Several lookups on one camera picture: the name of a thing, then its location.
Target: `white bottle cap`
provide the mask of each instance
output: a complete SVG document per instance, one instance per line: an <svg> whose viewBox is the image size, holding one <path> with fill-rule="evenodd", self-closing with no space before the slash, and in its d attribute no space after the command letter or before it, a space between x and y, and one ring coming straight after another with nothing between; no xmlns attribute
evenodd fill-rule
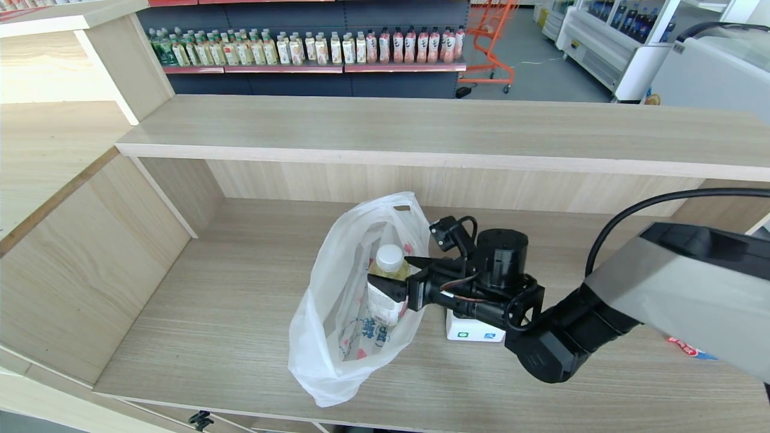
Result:
<svg viewBox="0 0 770 433"><path fill-rule="evenodd" d="M397 245L387 244L377 250L377 266L385 272L396 272L403 264L403 250Z"/></svg>

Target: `white box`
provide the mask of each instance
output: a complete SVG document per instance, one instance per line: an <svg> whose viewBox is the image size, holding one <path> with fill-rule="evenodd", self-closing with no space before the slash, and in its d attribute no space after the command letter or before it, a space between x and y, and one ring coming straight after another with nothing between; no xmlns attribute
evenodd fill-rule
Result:
<svg viewBox="0 0 770 433"><path fill-rule="evenodd" d="M447 310L447 339L452 341L489 341L500 343L505 331L476 319L458 319Z"/></svg>

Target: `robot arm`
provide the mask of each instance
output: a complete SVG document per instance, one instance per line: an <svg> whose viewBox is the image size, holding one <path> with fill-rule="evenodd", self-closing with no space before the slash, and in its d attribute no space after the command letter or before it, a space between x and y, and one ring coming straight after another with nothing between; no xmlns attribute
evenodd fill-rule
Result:
<svg viewBox="0 0 770 433"><path fill-rule="evenodd" d="M464 220L474 223L473 235ZM468 216L445 217L430 230L442 251L456 247L460 257L407 257L420 271L406 281L369 275L369 282L411 310L439 304L506 331L505 347L541 381L568 380L598 348L641 322L770 381L770 342L745 344L752 331L770 328L768 241L654 223L542 310L544 288L524 272L525 234L492 229L475 240Z"/></svg>

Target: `orange shopping cart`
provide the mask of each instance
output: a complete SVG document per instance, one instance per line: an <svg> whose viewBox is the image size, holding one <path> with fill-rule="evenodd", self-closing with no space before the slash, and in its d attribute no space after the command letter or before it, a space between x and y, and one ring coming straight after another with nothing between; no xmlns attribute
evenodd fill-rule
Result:
<svg viewBox="0 0 770 433"><path fill-rule="evenodd" d="M458 82L504 83L503 93L508 93L514 84L514 69L501 62L494 54L494 46L503 35L507 21L514 16L519 0L480 0L473 2L468 15L468 35L474 37L474 49L485 56L480 65L469 65ZM481 45L481 39L489 39L488 45ZM495 69L507 74L507 78L494 78ZM472 78L471 74L490 71L489 78Z"/></svg>

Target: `power cord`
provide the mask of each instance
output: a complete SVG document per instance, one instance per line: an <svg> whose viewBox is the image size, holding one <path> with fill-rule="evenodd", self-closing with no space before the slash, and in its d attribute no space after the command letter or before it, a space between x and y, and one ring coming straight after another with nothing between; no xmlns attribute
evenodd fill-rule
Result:
<svg viewBox="0 0 770 433"><path fill-rule="evenodd" d="M764 197L770 198L770 190L762 188L704 188L702 190L685 190L676 191L674 193L661 194L660 196L654 196L646 200L642 200L633 206L626 208L619 214L612 217L609 223L601 229L599 236L596 237L594 244L591 246L591 250L588 252L588 258L585 263L585 276L591 274L594 271L594 264L596 263L596 256L599 254L599 249L604 241L609 236L612 229L615 228L622 220L626 219L633 213L650 207L652 205L663 203L671 200L691 199L695 197L714 197L714 196L745 196L745 197Z"/></svg>

